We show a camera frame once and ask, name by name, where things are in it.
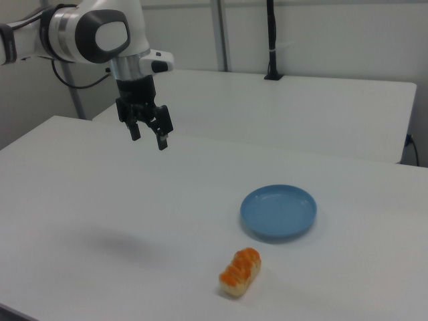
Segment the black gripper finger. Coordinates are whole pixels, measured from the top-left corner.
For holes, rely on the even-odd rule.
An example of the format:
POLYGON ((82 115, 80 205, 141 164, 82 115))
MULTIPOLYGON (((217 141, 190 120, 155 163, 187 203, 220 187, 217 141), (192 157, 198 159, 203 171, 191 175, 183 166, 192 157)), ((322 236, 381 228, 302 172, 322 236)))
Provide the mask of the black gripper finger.
POLYGON ((173 131, 173 123, 167 106, 155 106, 146 124, 156 135, 158 149, 166 149, 168 147, 167 138, 173 131))
POLYGON ((130 131, 131 139, 136 141, 140 138, 140 131, 137 124, 136 116, 132 111, 132 105, 125 102, 122 98, 116 99, 116 108, 118 111, 119 121, 125 123, 130 131))

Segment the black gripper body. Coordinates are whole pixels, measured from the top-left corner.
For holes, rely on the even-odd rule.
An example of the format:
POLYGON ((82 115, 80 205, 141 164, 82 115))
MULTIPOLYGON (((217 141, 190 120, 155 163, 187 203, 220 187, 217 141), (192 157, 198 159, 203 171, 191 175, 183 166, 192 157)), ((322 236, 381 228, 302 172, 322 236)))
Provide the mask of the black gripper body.
POLYGON ((117 80, 120 96, 116 99, 118 116, 127 118, 131 113, 131 105, 138 106, 137 114, 145 118, 154 118, 156 90, 153 76, 145 76, 137 80, 117 80))

